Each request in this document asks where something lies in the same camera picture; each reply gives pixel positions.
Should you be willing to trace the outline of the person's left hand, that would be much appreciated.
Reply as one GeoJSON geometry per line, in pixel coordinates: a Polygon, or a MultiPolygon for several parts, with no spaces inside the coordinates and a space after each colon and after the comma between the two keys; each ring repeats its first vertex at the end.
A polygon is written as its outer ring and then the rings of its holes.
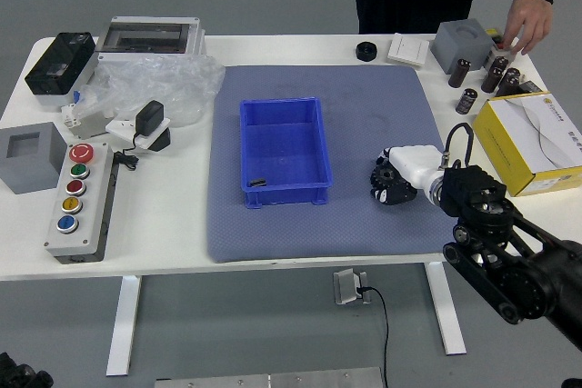
{"type": "Polygon", "coordinates": [[[547,0],[513,0],[507,13],[503,46],[513,55],[526,55],[550,32],[553,5],[547,0]]]}

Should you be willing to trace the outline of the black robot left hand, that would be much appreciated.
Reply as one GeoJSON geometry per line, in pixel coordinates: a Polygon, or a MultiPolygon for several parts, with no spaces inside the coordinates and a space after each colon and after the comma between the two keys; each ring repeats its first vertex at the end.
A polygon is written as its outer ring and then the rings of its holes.
{"type": "Polygon", "coordinates": [[[1,353],[1,386],[6,388],[52,387],[54,380],[46,371],[36,372],[27,364],[17,365],[8,353],[1,353]]]}

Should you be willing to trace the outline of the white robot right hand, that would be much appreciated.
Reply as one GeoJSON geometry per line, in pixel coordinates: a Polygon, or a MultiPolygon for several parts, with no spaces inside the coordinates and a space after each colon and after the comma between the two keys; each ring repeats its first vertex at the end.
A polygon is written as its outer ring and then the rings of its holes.
{"type": "Polygon", "coordinates": [[[441,161],[442,154],[433,145],[386,148],[370,175],[371,195],[381,204],[396,205],[423,193],[439,206],[444,177],[441,161]]]}

